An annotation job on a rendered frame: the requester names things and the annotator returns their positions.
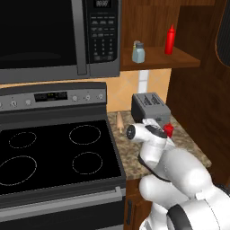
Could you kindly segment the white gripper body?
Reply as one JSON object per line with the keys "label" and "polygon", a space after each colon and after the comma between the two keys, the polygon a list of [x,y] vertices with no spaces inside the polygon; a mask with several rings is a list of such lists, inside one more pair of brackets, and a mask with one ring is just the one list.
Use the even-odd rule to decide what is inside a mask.
{"label": "white gripper body", "polygon": [[142,119],[143,124],[153,125],[160,128],[160,125],[154,119]]}

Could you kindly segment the small red condiment bottle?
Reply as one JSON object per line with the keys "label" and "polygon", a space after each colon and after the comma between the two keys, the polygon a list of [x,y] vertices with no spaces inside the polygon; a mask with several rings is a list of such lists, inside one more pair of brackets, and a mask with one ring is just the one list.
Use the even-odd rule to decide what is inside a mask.
{"label": "small red condiment bottle", "polygon": [[171,123],[167,123],[164,125],[164,132],[168,137],[171,137],[173,135],[174,126]]}

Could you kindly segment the pale blue grey-capped shaker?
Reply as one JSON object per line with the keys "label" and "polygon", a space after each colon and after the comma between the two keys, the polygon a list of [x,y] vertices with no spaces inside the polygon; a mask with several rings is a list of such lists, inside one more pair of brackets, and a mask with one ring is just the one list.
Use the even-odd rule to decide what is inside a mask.
{"label": "pale blue grey-capped shaker", "polygon": [[144,63],[145,56],[144,44],[136,40],[133,47],[132,61],[138,64]]}

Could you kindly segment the brown wooden base cabinet door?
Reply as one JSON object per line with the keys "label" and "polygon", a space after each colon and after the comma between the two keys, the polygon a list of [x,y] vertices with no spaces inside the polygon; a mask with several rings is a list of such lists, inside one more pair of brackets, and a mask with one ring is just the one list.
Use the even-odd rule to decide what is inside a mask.
{"label": "brown wooden base cabinet door", "polygon": [[[138,230],[141,223],[148,217],[152,203],[144,200],[139,192],[140,180],[128,180],[126,182],[126,201],[124,209],[124,230]],[[127,225],[128,200],[132,200],[131,223]]]}

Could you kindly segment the grey two-slot toaster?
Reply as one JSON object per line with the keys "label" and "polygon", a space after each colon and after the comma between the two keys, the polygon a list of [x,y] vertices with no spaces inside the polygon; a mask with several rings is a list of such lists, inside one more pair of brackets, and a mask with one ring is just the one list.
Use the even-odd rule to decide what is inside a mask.
{"label": "grey two-slot toaster", "polygon": [[162,127],[170,122],[171,111],[157,93],[134,93],[131,115],[136,123],[142,119],[154,119]]}

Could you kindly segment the wooden rolling pin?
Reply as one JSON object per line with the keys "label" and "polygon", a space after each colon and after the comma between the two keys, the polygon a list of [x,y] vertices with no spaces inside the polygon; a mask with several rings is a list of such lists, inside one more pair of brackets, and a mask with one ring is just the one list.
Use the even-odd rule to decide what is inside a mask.
{"label": "wooden rolling pin", "polygon": [[117,129],[119,130],[120,134],[124,130],[123,119],[122,119],[121,113],[119,111],[117,112]]}

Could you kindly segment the black glass-top stove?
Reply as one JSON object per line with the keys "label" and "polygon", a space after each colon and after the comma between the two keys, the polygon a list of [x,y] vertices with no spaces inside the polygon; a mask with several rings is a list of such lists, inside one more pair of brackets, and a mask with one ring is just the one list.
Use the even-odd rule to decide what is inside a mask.
{"label": "black glass-top stove", "polygon": [[104,83],[0,89],[0,208],[126,189],[106,104]]}

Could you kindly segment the black and steel microwave oven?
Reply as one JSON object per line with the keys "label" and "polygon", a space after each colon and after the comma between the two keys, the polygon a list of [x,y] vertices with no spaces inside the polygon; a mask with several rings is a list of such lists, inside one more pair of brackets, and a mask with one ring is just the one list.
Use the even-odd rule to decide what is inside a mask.
{"label": "black and steel microwave oven", "polygon": [[82,0],[87,74],[75,66],[0,69],[0,84],[118,76],[122,0]]}

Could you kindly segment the black oven door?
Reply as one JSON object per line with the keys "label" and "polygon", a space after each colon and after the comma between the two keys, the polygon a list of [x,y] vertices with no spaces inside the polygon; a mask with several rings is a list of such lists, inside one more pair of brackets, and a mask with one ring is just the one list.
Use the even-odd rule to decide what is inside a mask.
{"label": "black oven door", "polygon": [[86,208],[0,217],[0,230],[123,230],[125,195],[120,201]]}

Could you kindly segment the black microwave door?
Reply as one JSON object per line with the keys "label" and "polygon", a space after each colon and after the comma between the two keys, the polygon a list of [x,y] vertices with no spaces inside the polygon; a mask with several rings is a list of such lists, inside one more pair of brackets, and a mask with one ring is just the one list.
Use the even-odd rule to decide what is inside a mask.
{"label": "black microwave door", "polygon": [[0,0],[0,69],[75,66],[71,0]]}

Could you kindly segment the white wall strip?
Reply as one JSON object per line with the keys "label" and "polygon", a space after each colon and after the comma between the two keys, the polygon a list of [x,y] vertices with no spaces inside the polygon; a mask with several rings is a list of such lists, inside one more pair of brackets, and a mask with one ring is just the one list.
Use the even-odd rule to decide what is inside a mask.
{"label": "white wall strip", "polygon": [[147,92],[147,85],[148,85],[148,77],[149,71],[148,70],[139,70],[138,71],[138,93],[146,93]]}

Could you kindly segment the brown wooden wall cabinet door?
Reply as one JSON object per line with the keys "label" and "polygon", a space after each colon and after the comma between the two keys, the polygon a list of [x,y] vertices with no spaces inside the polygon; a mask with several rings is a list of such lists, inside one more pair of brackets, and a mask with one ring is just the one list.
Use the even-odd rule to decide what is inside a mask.
{"label": "brown wooden wall cabinet door", "polygon": [[166,104],[208,157],[214,182],[230,187],[230,66],[217,54],[227,0],[180,9],[175,47],[200,61],[172,70]]}

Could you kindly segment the open brown wooden wall cabinet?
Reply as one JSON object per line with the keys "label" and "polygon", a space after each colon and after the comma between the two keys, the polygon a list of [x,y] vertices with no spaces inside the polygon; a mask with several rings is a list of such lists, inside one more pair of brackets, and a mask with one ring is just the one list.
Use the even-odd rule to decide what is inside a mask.
{"label": "open brown wooden wall cabinet", "polygon": [[[177,27],[182,6],[211,6],[215,0],[122,0],[120,70],[198,67],[200,61],[178,47],[164,53],[167,32]],[[140,40],[146,52],[145,61],[132,61],[133,43]]]}

